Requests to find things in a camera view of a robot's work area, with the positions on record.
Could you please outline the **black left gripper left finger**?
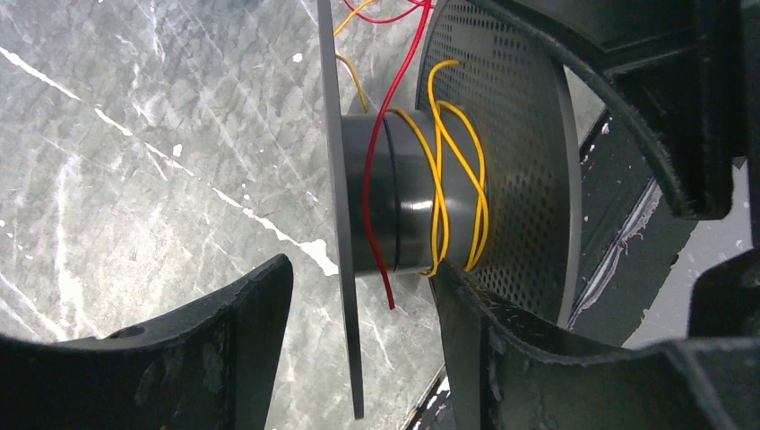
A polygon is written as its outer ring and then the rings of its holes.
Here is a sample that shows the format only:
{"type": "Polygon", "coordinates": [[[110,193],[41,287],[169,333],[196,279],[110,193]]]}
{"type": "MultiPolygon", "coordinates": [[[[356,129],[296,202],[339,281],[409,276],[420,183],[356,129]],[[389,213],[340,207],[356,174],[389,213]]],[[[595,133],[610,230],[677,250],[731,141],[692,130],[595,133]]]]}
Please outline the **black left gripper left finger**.
{"type": "Polygon", "coordinates": [[[98,340],[1,339],[4,429],[262,429],[294,286],[276,255],[98,340]]]}

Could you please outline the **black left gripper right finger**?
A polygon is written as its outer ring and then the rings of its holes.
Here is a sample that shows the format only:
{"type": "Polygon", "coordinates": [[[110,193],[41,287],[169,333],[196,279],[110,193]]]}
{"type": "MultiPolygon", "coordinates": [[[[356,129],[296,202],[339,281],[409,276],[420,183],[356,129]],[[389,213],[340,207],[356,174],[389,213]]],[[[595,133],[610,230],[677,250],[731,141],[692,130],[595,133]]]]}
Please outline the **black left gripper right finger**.
{"type": "Polygon", "coordinates": [[[704,272],[687,336],[615,348],[475,288],[434,280],[453,416],[461,429],[756,429],[759,261],[704,272]]]}

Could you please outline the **grey perforated cable spool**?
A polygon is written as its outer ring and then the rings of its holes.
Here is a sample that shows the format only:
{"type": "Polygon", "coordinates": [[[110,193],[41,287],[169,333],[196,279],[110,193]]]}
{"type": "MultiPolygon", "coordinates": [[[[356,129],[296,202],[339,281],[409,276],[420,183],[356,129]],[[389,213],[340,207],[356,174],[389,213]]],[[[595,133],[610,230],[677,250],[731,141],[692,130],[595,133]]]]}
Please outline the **grey perforated cable spool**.
{"type": "Polygon", "coordinates": [[[443,264],[566,327],[581,179],[565,71],[526,30],[472,1],[424,1],[410,45],[416,106],[341,110],[332,5],[317,5],[338,278],[353,413],[365,415],[357,280],[443,264]]]}

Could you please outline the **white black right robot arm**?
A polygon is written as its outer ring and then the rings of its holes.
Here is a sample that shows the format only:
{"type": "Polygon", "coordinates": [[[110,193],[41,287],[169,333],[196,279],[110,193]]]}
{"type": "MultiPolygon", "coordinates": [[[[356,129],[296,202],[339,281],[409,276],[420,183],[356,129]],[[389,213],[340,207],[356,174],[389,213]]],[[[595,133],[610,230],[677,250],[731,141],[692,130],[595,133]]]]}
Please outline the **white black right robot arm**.
{"type": "Polygon", "coordinates": [[[622,345],[679,337],[747,147],[736,1],[445,1],[426,67],[478,127],[475,289],[622,345]]]}

